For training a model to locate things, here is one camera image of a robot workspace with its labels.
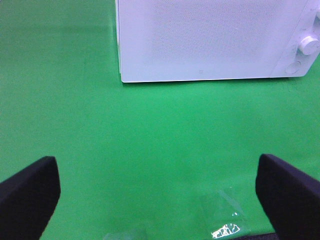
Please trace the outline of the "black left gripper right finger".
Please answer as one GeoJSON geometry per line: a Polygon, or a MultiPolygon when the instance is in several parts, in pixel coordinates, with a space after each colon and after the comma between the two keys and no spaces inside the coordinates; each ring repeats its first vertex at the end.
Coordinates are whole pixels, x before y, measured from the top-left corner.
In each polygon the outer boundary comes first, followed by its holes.
{"type": "Polygon", "coordinates": [[[320,238],[320,182],[272,154],[259,157],[255,193],[281,240],[320,238]]]}

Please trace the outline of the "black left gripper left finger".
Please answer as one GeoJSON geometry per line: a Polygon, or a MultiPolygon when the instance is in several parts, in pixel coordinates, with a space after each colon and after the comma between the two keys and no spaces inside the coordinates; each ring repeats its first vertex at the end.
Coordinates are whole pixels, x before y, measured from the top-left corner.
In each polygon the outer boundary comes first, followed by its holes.
{"type": "Polygon", "coordinates": [[[54,156],[44,156],[0,184],[0,238],[38,240],[61,196],[54,156]]]}

